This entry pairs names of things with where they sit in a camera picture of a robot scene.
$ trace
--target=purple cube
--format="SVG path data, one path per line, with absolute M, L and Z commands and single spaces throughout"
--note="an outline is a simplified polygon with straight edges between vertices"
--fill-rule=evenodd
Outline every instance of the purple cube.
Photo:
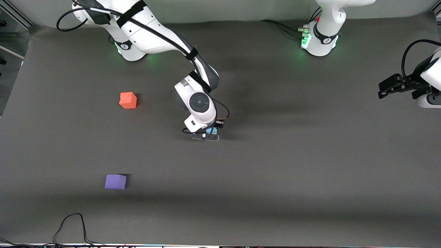
M 126 176 L 123 175 L 107 175 L 106 189 L 125 189 L 126 188 Z

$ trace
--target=robotic arm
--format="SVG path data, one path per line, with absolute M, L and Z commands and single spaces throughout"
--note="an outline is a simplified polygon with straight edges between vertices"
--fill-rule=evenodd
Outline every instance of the robotic arm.
M 72 11 L 85 24 L 105 28 L 128 61 L 139 60 L 147 53 L 180 51 L 195 67 L 175 85 L 177 101 L 190 113 L 184 121 L 188 133 L 196 138 L 218 139 L 217 135 L 209 135 L 223 127 L 209 95 L 219 84 L 218 73 L 184 38 L 162 25 L 143 0 L 76 0 Z
M 376 0 L 316 0 L 322 9 L 319 20 L 303 25 L 302 48 L 314 56 L 325 56 L 335 47 L 338 32 L 346 21 L 343 8 L 366 6 Z
M 409 49 L 420 42 L 439 45 L 434 55 L 421 62 L 409 76 L 404 71 L 404 62 Z M 441 108 L 441 43 L 431 40 L 418 40 L 408 46 L 401 63 L 402 74 L 394 74 L 379 83 L 380 99 L 397 93 L 413 90 L 412 97 L 422 108 Z

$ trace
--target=velcro strap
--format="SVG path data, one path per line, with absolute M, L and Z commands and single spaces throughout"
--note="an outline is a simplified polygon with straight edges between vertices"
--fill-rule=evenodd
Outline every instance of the velcro strap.
M 141 12 L 144 7 L 147 6 L 147 4 L 140 0 L 139 2 L 135 3 L 128 11 L 126 11 L 120 18 L 116 21 L 119 27 L 122 27 L 130 18 L 132 18 L 137 13 Z
M 204 88 L 207 91 L 207 93 L 211 92 L 210 86 L 203 79 L 201 79 L 201 77 L 196 72 L 194 71 L 190 72 L 189 76 L 192 79 L 194 79 L 196 82 L 198 82 L 202 86 L 202 88 Z
M 191 52 L 187 56 L 185 56 L 185 58 L 187 58 L 188 60 L 192 60 L 198 55 L 198 53 L 199 52 L 196 50 L 196 48 L 193 48 Z

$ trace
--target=orange cube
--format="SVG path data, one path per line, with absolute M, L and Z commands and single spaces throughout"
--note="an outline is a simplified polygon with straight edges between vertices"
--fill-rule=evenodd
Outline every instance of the orange cube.
M 120 95 L 120 105 L 125 109 L 136 108 L 136 96 L 133 92 L 122 92 Z

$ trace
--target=metal frame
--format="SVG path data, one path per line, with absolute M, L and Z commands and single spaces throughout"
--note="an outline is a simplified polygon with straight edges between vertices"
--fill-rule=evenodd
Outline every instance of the metal frame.
M 28 29 L 30 26 L 35 26 L 35 24 L 31 20 L 29 20 L 8 0 L 0 0 L 0 8 L 3 9 L 6 13 L 8 13 L 15 21 L 17 21 L 24 28 Z

